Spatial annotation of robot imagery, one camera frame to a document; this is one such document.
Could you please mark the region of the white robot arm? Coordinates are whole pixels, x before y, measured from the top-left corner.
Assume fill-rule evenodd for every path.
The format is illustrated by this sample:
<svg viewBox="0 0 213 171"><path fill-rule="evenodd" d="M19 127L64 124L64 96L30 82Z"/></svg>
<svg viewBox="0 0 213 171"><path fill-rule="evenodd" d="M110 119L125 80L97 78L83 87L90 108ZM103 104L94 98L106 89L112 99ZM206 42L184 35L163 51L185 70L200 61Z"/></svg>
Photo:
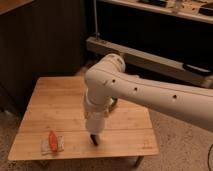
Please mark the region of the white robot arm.
<svg viewBox="0 0 213 171"><path fill-rule="evenodd" d="M110 53L84 76L85 127L95 146L113 101L124 99L213 132L213 89L142 79L125 73L122 56Z"/></svg>

